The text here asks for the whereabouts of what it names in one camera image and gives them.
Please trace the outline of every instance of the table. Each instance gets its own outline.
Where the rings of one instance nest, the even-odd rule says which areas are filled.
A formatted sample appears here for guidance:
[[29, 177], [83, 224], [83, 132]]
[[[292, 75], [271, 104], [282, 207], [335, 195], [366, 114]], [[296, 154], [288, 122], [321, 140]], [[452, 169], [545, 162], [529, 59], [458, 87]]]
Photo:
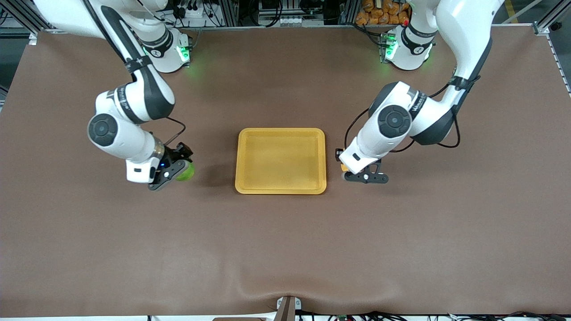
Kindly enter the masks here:
[[[460, 147], [389, 155], [391, 181], [371, 185], [340, 179], [335, 148], [386, 83], [448, 81], [441, 38], [405, 72], [352, 29], [204, 32], [190, 68], [164, 75], [196, 175], [150, 192], [86, 135], [97, 94], [130, 81], [120, 59], [40, 34], [0, 115], [0, 316], [245, 314], [282, 295], [328, 314], [570, 313], [569, 96], [545, 37], [492, 37]], [[246, 127], [322, 129], [325, 193], [238, 194]]]

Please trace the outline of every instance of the yellow tray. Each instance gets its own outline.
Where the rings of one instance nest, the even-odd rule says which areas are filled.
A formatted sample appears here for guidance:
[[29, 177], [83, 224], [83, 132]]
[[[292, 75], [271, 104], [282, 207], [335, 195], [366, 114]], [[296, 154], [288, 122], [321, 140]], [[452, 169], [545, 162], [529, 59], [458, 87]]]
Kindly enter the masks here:
[[242, 194], [323, 193], [325, 134], [317, 128], [242, 130], [235, 186]]

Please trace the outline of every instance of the small orange object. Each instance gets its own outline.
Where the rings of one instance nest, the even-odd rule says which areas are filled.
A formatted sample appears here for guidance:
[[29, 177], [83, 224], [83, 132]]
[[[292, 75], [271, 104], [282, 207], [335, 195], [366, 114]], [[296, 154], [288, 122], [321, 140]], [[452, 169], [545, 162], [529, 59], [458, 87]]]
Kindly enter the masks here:
[[378, 25], [379, 24], [379, 19], [378, 18], [369, 18], [369, 24], [370, 25]]
[[387, 23], [389, 23], [389, 14], [384, 13], [383, 16], [379, 18], [379, 24], [386, 25]]
[[371, 12], [375, 8], [373, 0], [363, 0], [363, 10], [366, 12]]
[[383, 11], [388, 13], [388, 14], [392, 14], [392, 15], [396, 15], [399, 13], [400, 10], [400, 5], [398, 3], [392, 2], [391, 0], [384, 0], [383, 1]]
[[389, 25], [398, 25], [399, 18], [393, 14], [389, 15]]
[[364, 11], [360, 11], [357, 14], [357, 17], [355, 18], [355, 23], [359, 26], [364, 26], [368, 22], [369, 22], [369, 14]]
[[373, 9], [373, 11], [371, 11], [371, 18], [379, 19], [384, 13], [385, 12], [382, 9]]
[[399, 23], [401, 25], [406, 26], [406, 25], [408, 25], [408, 21], [409, 21], [409, 18], [408, 18], [407, 12], [406, 11], [400, 12], [399, 13]]

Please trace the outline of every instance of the tennis ball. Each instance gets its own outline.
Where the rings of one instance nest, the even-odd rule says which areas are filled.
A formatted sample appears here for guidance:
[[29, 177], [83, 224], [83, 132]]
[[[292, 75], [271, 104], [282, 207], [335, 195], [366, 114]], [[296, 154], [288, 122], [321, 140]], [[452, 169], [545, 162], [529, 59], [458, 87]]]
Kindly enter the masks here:
[[182, 174], [176, 177], [176, 180], [179, 182], [184, 182], [185, 180], [189, 180], [194, 176], [194, 163], [188, 163], [188, 168], [182, 172]]

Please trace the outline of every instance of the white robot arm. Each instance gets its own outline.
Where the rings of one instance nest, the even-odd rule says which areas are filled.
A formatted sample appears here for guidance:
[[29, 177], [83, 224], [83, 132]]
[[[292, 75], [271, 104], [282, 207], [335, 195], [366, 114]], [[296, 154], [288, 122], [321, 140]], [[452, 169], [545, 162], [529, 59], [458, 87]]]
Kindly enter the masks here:
[[[418, 68], [428, 57], [437, 31], [452, 49], [457, 66], [441, 101], [435, 101], [403, 82], [383, 87], [369, 108], [369, 119], [340, 155], [357, 175], [393, 150], [407, 135], [421, 145], [440, 143], [450, 132], [456, 114], [492, 46], [492, 19], [504, 0], [409, 0], [413, 17], [397, 27], [391, 62], [402, 69]], [[375, 182], [367, 175], [355, 179]]]
[[[165, 7], [167, 0], [36, 0], [40, 12], [69, 33], [106, 39], [123, 59], [133, 82], [101, 93], [89, 121], [90, 141], [126, 160], [127, 180], [159, 190], [172, 179], [190, 178], [192, 151], [183, 143], [171, 149], [140, 124], [167, 118], [175, 104], [172, 90], [157, 69], [172, 72], [189, 60], [188, 36], [145, 11]], [[135, 31], [143, 48], [131, 29]]]

